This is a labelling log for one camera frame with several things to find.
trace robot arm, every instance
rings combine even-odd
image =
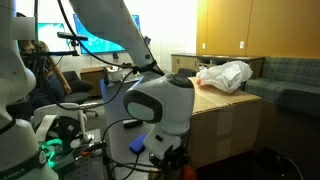
[[[94,35],[120,44],[133,63],[145,68],[155,62],[123,0],[70,0],[78,18]],[[155,122],[144,140],[146,148],[162,160],[185,143],[193,110],[194,88],[177,74],[141,73],[142,79],[125,94],[124,105],[133,118]]]

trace person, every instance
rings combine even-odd
[[[37,62],[34,41],[19,40],[18,46],[25,66],[34,73],[37,81],[36,87],[29,93],[33,111],[39,107],[54,104],[56,101],[64,103],[65,92],[66,94],[70,94],[71,88],[53,58],[41,56],[39,60],[42,62]],[[50,52],[48,46],[43,41],[39,42],[39,50],[40,53]]]

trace chair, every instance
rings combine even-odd
[[[75,71],[66,71],[62,72],[65,79],[69,83],[71,88],[71,93],[66,94],[65,99],[67,103],[76,103],[83,104],[86,101],[90,100],[90,91],[93,88],[93,85],[85,80],[81,80]],[[84,110],[84,113],[93,112],[95,117],[98,117],[98,113],[93,110]]]
[[[196,74],[197,74],[197,71],[195,71],[193,69],[180,68],[178,70],[178,74],[181,74],[181,75],[186,76],[186,77],[195,77]]]

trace cardboard box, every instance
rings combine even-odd
[[[236,90],[225,93],[214,86],[195,87],[188,152],[199,168],[252,150],[256,140],[261,98]]]

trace yellow wall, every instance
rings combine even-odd
[[[320,58],[319,0],[200,1],[197,53]]]

